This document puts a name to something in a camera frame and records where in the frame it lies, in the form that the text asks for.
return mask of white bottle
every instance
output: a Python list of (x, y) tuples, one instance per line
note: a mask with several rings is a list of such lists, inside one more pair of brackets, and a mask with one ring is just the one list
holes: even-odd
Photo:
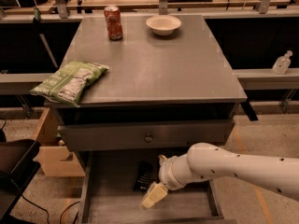
[(292, 56), (292, 51), (287, 50), (287, 53), (285, 53), (284, 56), (278, 57), (278, 59), (272, 67), (272, 70), (280, 75), (285, 74), (291, 63), (290, 56)]

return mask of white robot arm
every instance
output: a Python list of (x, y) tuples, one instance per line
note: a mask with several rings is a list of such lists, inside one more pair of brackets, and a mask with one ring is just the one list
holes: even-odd
[(299, 201), (299, 159), (244, 155), (207, 143), (190, 147), (182, 156), (159, 156), (160, 183), (153, 183), (141, 206), (151, 208), (169, 189), (188, 183), (231, 176)]

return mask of white bowl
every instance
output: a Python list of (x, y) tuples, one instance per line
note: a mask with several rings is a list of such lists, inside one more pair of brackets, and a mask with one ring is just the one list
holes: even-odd
[(170, 15), (157, 15), (147, 19), (147, 25), (156, 35), (171, 35), (181, 25), (180, 19)]

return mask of soda can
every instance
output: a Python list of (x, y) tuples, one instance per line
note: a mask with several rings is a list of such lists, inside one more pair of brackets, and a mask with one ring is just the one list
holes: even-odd
[(104, 8), (104, 16), (106, 19), (108, 37), (110, 40), (122, 39), (121, 12), (116, 6), (108, 6)]

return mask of chip bag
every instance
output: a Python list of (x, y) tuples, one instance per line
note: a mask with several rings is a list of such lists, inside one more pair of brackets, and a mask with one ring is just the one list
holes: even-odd
[(30, 90), (30, 93), (42, 95), (51, 102), (79, 107), (84, 89), (108, 69), (103, 64), (72, 61)]

